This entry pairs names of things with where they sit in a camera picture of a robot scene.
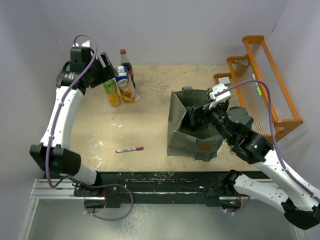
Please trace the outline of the glass cola bottle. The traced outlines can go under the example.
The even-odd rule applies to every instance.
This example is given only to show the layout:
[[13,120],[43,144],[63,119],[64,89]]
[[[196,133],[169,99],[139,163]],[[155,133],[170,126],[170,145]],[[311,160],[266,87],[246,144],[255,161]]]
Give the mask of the glass cola bottle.
[[127,71],[128,71],[128,74],[131,78],[131,81],[132,81],[132,84],[134,86],[134,88],[136,87],[136,83],[134,81],[134,72],[133,72],[133,67],[128,59],[128,56],[127,56],[127,52],[125,49],[121,49],[120,51],[120,57],[121,57],[121,60],[120,60],[120,64],[124,67],[127,68]]

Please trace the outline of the blue juice carton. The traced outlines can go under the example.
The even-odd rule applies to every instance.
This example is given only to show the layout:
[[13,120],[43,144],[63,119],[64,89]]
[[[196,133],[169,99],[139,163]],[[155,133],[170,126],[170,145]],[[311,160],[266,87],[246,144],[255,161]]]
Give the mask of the blue juice carton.
[[123,101],[126,103],[136,102],[136,91],[126,67],[120,65],[116,70],[117,76],[115,79]]

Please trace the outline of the green orange juice bottle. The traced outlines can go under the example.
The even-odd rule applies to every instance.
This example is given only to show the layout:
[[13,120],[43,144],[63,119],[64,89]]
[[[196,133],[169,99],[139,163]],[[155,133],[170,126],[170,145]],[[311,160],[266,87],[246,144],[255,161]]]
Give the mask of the green orange juice bottle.
[[115,79],[107,80],[103,83],[104,90],[107,94],[109,104],[112,107],[118,107],[121,104],[121,98],[118,94],[117,84]]

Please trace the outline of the green canvas bag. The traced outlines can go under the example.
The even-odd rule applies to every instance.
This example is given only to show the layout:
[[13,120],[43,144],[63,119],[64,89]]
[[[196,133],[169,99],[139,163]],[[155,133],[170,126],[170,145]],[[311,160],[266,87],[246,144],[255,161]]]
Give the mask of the green canvas bag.
[[193,157],[195,160],[209,162],[217,157],[223,138],[211,123],[199,122],[190,125],[187,108],[208,102],[205,90],[184,86],[180,91],[172,91],[170,96],[167,155]]

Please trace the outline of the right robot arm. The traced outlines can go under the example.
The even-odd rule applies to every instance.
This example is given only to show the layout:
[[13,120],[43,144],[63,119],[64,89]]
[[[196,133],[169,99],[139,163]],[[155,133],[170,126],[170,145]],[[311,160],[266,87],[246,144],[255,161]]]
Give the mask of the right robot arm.
[[304,190],[309,184],[299,180],[295,171],[279,160],[275,146],[264,136],[251,129],[253,118],[239,106],[229,107],[229,102],[188,106],[190,124],[211,123],[232,151],[241,160],[254,165],[267,175],[273,184],[269,185],[230,170],[222,183],[222,190],[228,196],[236,193],[254,197],[280,211],[294,226],[308,230],[320,223],[320,191],[314,187]]

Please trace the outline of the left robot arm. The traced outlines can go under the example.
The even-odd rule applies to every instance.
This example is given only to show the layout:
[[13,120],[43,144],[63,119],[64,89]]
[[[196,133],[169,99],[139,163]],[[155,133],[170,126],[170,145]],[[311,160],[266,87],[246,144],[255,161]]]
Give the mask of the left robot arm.
[[95,55],[90,47],[73,46],[70,60],[56,78],[56,95],[47,129],[39,144],[29,153],[47,176],[70,177],[85,184],[91,196],[103,191],[101,176],[82,163],[81,156],[70,150],[72,127],[77,109],[87,88],[95,88],[116,76],[105,52]]

